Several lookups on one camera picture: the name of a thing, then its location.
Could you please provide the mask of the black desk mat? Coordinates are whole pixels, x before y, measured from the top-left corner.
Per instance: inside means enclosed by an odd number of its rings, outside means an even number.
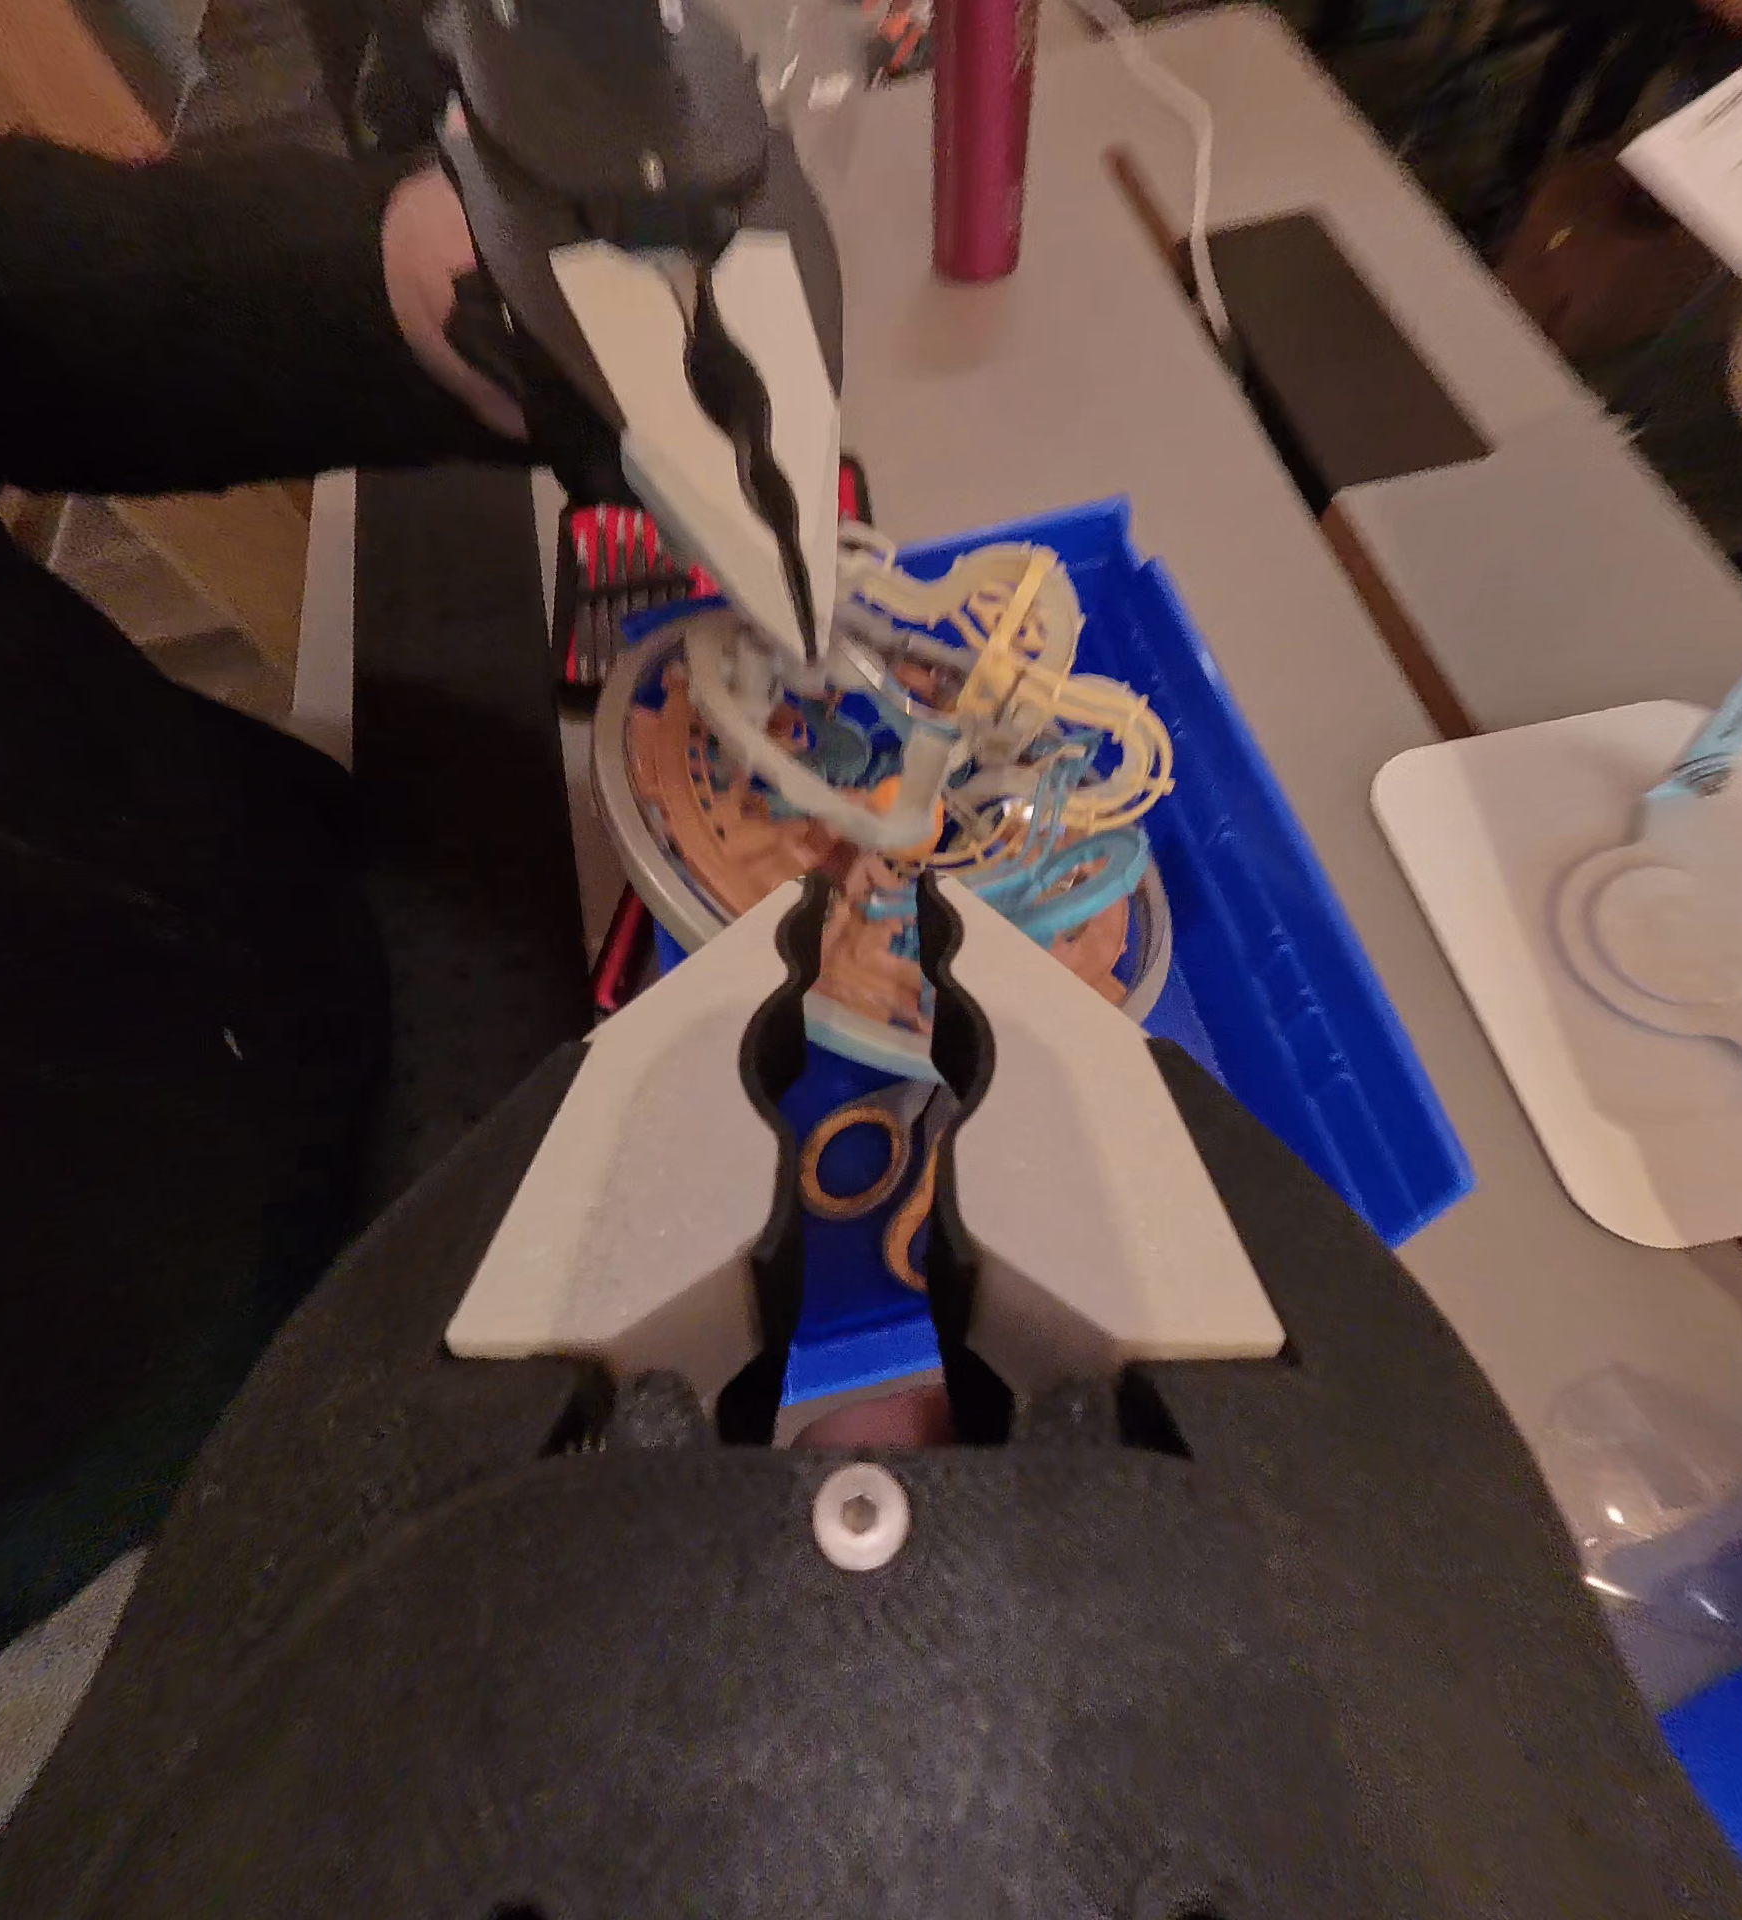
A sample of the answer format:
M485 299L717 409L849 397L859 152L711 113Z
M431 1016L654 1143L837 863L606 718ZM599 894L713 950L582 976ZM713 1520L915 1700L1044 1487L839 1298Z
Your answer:
M1243 400L1312 515L1347 490L1486 457L1322 214L1224 227L1207 250Z

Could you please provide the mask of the plastic ball maze puzzle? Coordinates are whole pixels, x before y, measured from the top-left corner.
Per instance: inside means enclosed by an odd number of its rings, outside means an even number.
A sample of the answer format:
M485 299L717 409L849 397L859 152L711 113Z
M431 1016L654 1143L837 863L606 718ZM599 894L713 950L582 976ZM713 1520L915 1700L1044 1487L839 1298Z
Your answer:
M694 954L781 884L824 877L808 1036L890 1077L932 1077L924 877L1149 1016L1171 920L1146 827L1173 749L1142 695L1079 667L1085 627L1048 538L969 546L929 578L861 525L841 532L815 665L721 601L669 611L614 667L592 730L637 897Z

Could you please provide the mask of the person's left hand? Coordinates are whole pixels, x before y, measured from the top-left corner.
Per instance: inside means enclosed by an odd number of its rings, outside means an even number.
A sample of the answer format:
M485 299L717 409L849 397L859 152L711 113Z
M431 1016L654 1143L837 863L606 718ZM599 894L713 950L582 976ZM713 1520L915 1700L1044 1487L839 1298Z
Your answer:
M464 208L441 164L403 176L387 199L379 256L389 307L405 348L436 386L481 427L525 444L524 413L501 386L451 345L455 285L477 260Z

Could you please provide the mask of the clear plastic dome half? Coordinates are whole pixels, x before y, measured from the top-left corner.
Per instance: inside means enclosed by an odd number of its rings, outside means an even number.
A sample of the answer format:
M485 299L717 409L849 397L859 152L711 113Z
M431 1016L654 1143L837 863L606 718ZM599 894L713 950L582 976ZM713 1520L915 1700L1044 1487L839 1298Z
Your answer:
M1555 1501L1626 1667L1668 1711L1742 1670L1742 1423L1621 1362L1563 1388Z

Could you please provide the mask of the grey orange handled scissors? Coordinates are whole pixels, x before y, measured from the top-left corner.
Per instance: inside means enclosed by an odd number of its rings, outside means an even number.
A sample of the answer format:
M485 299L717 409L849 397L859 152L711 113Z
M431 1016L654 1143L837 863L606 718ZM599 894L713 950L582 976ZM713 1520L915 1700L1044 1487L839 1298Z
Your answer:
M943 1086L899 1082L830 1109L798 1163L811 1217L876 1228L886 1276L917 1294L926 1291L938 1143L953 1116Z

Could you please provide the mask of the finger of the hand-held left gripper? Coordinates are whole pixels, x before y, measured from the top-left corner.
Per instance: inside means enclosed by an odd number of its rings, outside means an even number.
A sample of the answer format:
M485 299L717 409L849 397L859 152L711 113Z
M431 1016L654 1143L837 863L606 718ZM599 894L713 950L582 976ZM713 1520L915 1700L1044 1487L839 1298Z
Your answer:
M748 530L711 367L714 260L585 242L551 252L549 265L617 411L632 491L669 550L786 656L741 598L762 582L762 538Z
M741 228L711 267L711 367L762 582L741 589L790 661L821 661L837 595L841 404L793 240Z

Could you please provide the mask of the red black tool kit case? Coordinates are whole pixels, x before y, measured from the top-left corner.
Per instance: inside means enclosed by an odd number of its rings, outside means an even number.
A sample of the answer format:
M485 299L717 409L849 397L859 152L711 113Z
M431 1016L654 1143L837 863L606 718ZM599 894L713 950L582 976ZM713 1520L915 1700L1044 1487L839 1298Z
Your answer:
M554 523L548 639L562 706L589 721L609 671L628 646L625 627L714 593L713 578L678 559L644 511L623 506L566 506ZM650 910L625 878L609 880L609 918L589 941L589 1000L596 1020L617 1012L644 981L654 930Z

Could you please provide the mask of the person's black clothing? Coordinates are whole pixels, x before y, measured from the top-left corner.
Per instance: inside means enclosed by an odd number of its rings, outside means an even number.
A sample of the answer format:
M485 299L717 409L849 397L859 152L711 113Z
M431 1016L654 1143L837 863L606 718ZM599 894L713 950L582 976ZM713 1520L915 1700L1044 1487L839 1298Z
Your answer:
M319 1279L384 1046L342 776L0 525L0 1650L153 1530Z

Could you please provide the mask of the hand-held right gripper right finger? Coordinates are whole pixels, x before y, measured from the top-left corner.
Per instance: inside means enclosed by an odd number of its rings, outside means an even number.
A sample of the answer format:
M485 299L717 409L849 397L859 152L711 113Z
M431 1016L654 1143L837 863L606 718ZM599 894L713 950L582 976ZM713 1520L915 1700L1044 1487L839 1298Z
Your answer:
M1266 1361L1286 1331L1173 1099L1191 1067L966 884L924 878L937 1143L926 1298L949 1429L1129 1367Z

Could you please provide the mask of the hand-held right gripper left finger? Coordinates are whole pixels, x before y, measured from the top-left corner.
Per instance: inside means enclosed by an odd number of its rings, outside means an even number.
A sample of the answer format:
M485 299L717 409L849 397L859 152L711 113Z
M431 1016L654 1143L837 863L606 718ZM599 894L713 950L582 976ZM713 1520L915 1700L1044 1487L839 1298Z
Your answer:
M445 1329L451 1357L666 1372L772 1444L804 1309L800 1138L815 882L779 884L608 1017Z

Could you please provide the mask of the person's left forearm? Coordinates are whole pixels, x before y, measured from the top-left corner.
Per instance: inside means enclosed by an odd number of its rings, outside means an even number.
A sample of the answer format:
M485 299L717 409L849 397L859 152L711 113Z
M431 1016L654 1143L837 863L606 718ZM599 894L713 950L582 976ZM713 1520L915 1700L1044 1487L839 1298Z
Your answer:
M387 199L429 164L0 132L0 491L522 463L416 365L384 296Z

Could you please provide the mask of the black dotted wrist rest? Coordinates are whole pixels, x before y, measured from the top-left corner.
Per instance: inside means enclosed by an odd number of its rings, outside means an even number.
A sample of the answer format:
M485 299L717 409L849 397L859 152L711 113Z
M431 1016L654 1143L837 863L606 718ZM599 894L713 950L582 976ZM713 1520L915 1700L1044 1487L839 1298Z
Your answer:
M354 482L352 773L413 1179L592 1021L537 515L519 468Z

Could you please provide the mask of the pink metal bottle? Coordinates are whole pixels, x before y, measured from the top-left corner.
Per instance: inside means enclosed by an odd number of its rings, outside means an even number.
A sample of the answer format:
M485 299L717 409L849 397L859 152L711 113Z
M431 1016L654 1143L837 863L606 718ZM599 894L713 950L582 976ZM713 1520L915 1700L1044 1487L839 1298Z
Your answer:
M940 3L930 19L930 262L950 285L1020 265L1037 3Z

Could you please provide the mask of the small blue plastic bin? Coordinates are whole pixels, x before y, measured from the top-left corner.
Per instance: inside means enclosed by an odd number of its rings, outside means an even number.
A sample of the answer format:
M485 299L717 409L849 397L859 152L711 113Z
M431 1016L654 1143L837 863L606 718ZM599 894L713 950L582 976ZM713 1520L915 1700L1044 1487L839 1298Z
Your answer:
M1126 506L896 553L930 578L969 546L1046 538L1071 568L1088 618L1079 667L1142 695L1173 749L1171 794L1146 827L1171 962L1157 1005L1134 1023L1191 1059L1170 1074L1173 1091L1191 1091L1196 1069L1207 1069L1394 1246L1466 1193L1459 1139L1167 575L1136 558ZM785 1095L800 1148L861 1093L906 1079L943 1086L935 1067L930 1079L890 1077L821 1048L808 1025L807 1037L807 1069ZM811 1412L938 1372L926 1291L886 1276L876 1228L833 1225L804 1207L804 1254L788 1409Z

